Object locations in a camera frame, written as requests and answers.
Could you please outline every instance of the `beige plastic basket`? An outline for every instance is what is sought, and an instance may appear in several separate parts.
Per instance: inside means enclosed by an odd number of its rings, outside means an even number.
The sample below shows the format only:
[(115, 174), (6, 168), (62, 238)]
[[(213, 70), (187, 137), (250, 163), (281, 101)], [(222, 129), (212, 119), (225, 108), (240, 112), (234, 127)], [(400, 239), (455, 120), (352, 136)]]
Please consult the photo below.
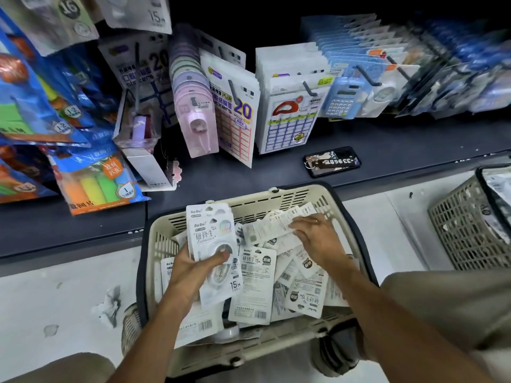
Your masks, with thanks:
[[(275, 209), (287, 210), (312, 202), (318, 212), (336, 218), (348, 239), (353, 255), (360, 260), (362, 272), (377, 284), (365, 242), (351, 216), (342, 206), (333, 189), (323, 182), (310, 182), (297, 187), (272, 188), (219, 202), (231, 206), (236, 223), (249, 223), (263, 218)], [(177, 254), (178, 247), (170, 238), (186, 228), (182, 208), (152, 218), (144, 229), (141, 260), (137, 274), (137, 305), (142, 325), (155, 314), (154, 264)], [(265, 328), (259, 339), (230, 344), (181, 347), (175, 350), (168, 376), (188, 375), (190, 380), (242, 365), (248, 360), (326, 335), (332, 328), (356, 325), (349, 308), (324, 307), (321, 319), (301, 316), (275, 322)]]
[(511, 268), (511, 245), (484, 217), (493, 218), (508, 233), (511, 230), (482, 178), (483, 169), (506, 166), (477, 168), (475, 175), (428, 210), (435, 231), (457, 270)]

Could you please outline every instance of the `pink tape dispenser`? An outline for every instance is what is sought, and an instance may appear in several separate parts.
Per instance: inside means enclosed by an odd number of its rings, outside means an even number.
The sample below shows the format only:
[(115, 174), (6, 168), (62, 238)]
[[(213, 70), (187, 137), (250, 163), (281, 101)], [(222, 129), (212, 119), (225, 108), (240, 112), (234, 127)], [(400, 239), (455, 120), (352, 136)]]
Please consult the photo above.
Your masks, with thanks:
[(218, 153), (215, 103), (211, 92), (197, 86), (180, 89), (174, 108), (190, 157)]

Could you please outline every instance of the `black circular label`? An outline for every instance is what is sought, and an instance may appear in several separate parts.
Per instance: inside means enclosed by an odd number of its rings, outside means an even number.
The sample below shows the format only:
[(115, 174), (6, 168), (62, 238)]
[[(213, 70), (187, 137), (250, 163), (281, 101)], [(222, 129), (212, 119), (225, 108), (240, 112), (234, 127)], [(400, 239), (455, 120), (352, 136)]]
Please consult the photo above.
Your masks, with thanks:
[(60, 12), (65, 17), (73, 20), (80, 17), (80, 7), (73, 0), (60, 0), (58, 4)]

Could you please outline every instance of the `smartphone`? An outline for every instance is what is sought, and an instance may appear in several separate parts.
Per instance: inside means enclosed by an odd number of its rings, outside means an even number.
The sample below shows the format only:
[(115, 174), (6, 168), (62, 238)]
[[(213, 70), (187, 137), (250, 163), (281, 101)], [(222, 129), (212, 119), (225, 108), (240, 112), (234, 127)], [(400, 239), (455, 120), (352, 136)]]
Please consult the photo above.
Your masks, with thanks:
[(362, 165), (352, 147), (340, 147), (307, 155), (303, 158), (303, 163), (312, 177), (354, 169)]

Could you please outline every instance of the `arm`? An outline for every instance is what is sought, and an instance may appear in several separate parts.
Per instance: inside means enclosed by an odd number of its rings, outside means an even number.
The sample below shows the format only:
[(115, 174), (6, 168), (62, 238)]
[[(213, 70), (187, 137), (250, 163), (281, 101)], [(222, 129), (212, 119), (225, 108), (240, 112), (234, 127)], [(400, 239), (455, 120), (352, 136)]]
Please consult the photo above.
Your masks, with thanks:
[(341, 289), (389, 381), (492, 382), (469, 356), (371, 283), (345, 255), (323, 215), (295, 218), (290, 227)]
[(218, 252), (195, 263), (185, 245), (174, 260), (170, 283), (133, 347), (107, 383), (163, 383), (167, 376), (176, 336), (188, 314), (199, 288), (214, 267), (224, 263), (229, 254)]

